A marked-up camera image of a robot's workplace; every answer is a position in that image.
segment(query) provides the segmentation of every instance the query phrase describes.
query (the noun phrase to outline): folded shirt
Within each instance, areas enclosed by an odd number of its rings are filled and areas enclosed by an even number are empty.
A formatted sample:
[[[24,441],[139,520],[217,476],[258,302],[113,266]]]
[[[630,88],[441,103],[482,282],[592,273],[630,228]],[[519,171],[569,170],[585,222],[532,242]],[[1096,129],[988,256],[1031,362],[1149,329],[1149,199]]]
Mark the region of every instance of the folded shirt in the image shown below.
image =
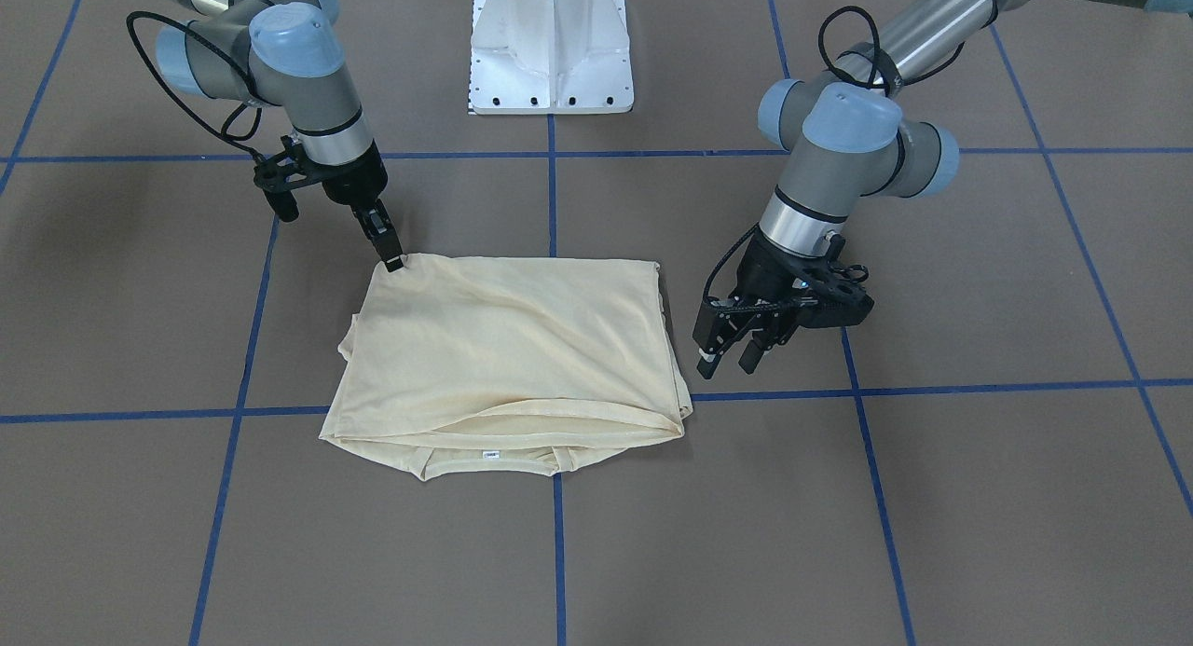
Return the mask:
[[[659,265],[406,256],[378,265],[320,438],[421,480],[575,470],[684,436]]]

